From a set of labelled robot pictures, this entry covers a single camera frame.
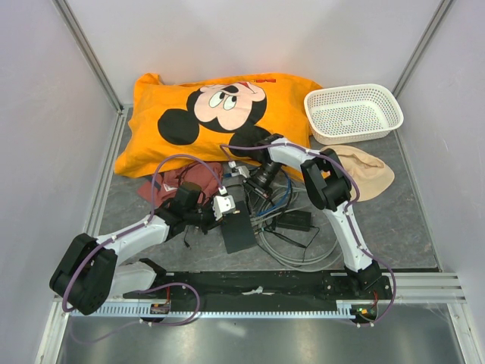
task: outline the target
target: white wall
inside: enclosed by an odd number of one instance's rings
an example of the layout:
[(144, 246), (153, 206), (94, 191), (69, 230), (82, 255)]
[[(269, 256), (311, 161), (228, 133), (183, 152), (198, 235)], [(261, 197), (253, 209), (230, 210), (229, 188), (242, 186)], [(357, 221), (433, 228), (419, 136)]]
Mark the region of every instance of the white wall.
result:
[(49, 0), (0, 4), (0, 362), (33, 362), (114, 109)]
[(121, 100), (165, 83), (285, 72), (392, 89), (439, 0), (69, 0)]
[(405, 151), (442, 263), (485, 343), (485, 3), (455, 2), (399, 102)]

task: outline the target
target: tan hat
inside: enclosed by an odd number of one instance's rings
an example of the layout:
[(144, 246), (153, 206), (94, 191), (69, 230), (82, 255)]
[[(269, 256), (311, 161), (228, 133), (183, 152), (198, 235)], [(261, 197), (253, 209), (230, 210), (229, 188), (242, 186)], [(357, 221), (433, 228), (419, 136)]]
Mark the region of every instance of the tan hat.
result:
[[(342, 166), (349, 172), (361, 192), (359, 201), (367, 201), (379, 196), (394, 181), (394, 172), (379, 158), (354, 148), (353, 146), (326, 146), (339, 156)], [(355, 189), (351, 196), (355, 198)]]

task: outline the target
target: gray floor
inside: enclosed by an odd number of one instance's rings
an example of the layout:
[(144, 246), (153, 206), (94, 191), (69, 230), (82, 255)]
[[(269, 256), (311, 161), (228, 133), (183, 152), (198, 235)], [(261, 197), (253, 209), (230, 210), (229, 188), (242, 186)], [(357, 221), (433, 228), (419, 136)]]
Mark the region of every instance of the gray floor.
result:
[[(126, 126), (120, 152), (124, 150), (130, 136), (130, 129)], [(381, 158), (396, 175), (395, 181), (384, 193), (371, 201), (359, 202), (355, 206), (358, 224), (371, 251), (388, 261), (394, 268), (436, 267), (437, 261), (433, 254), (430, 237), (394, 133), (380, 140), (356, 143), (354, 146)], [(321, 145), (313, 140), (312, 147), (320, 149)], [(149, 213), (149, 203), (136, 194), (137, 189), (145, 182), (145, 178), (131, 179), (118, 175), (113, 176), (100, 234), (124, 228)], [(300, 195), (296, 204), (309, 204), (308, 198), (303, 195)], [(319, 235), (305, 255), (307, 258), (311, 258), (331, 248), (335, 241), (335, 234), (320, 211), (313, 208), (308, 210), (312, 211), (313, 224), (321, 228)], [(310, 233), (286, 231), (286, 234), (304, 244), (311, 238)], [(186, 240), (191, 249), (185, 247), (183, 236), (179, 235), (161, 246), (148, 248), (132, 260), (149, 257), (171, 271), (253, 270), (283, 267), (257, 246), (228, 255), (219, 228), (209, 231), (207, 235), (189, 229)], [(268, 240), (275, 249), (282, 253), (296, 258), (302, 256), (300, 248), (290, 246), (273, 236), (269, 236)], [(341, 260), (329, 264), (335, 260), (338, 253), (339, 249), (336, 249), (320, 266), (342, 268)]]
[[(68, 330), (93, 340), (135, 318), (71, 317)], [(178, 328), (134, 325), (94, 345), (64, 337), (59, 364), (84, 363), (460, 364), (446, 306), (394, 306), (374, 328), (325, 319), (201, 318)]]

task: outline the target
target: white plastic basket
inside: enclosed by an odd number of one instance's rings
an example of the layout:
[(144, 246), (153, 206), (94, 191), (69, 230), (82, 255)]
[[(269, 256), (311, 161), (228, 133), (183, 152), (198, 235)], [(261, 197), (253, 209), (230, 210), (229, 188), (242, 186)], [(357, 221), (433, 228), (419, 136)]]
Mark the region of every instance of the white plastic basket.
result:
[(393, 94), (372, 83), (312, 91), (305, 111), (313, 136), (325, 145), (382, 138), (404, 119)]

